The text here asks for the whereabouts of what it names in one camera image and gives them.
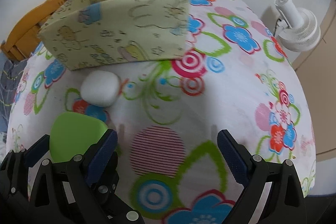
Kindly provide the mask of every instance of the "white cube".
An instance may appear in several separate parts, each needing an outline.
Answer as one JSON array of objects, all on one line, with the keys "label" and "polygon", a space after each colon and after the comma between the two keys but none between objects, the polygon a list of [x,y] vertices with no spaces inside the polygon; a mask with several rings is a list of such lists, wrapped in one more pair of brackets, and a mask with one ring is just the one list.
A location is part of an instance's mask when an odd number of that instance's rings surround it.
[{"label": "white cube", "polygon": [[88,103],[108,107],[118,96],[120,81],[117,75],[109,71],[95,70],[84,80],[81,96]]}]

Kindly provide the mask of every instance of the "cardboard box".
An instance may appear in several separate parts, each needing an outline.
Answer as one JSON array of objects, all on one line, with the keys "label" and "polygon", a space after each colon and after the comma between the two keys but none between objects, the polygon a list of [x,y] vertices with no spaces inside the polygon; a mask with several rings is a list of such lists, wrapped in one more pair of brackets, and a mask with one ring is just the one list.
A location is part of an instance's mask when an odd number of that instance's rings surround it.
[{"label": "cardboard box", "polygon": [[181,58],[188,0],[68,0],[39,38],[70,70]]}]

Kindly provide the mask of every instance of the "white fan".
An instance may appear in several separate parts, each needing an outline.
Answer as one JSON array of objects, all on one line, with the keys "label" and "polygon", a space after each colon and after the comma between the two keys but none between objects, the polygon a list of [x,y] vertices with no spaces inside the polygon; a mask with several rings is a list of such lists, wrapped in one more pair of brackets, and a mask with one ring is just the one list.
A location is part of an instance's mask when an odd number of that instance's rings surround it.
[{"label": "white fan", "polygon": [[282,45],[293,52],[314,48],[321,38],[316,16],[304,8],[296,8],[292,0],[275,0],[275,6],[287,26],[279,33]]}]

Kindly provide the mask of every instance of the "bed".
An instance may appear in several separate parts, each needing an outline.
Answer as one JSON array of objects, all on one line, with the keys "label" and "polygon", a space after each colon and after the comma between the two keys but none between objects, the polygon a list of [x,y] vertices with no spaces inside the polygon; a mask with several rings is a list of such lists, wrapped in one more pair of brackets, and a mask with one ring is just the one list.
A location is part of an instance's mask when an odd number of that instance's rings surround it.
[{"label": "bed", "polygon": [[[190,0],[189,13],[182,60],[69,71],[40,43],[14,98],[7,152],[29,148],[65,111],[96,117],[118,132],[116,193],[146,223],[185,224],[181,216],[186,223],[221,223],[242,190],[216,146],[217,133],[227,129],[252,155],[291,159],[306,196],[315,181],[314,132],[286,54],[241,0]],[[159,46],[152,50],[160,54]],[[110,108],[80,97],[82,81],[96,69],[121,79]],[[39,165],[30,169],[29,191]]]},{"label": "bed", "polygon": [[46,0],[29,11],[16,23],[7,40],[1,44],[1,51],[13,61],[22,61],[29,58],[41,41],[37,37],[40,27],[65,1]]}]

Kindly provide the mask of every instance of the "green sponge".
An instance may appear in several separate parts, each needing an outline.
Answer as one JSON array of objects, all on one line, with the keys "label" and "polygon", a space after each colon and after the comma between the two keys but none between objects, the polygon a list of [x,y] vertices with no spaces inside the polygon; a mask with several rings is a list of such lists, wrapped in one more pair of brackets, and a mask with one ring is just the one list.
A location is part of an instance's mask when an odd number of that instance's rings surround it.
[{"label": "green sponge", "polygon": [[107,125],[96,118],[76,112],[62,113],[50,132],[49,150],[53,162],[64,162],[74,155],[83,155],[107,129]]}]

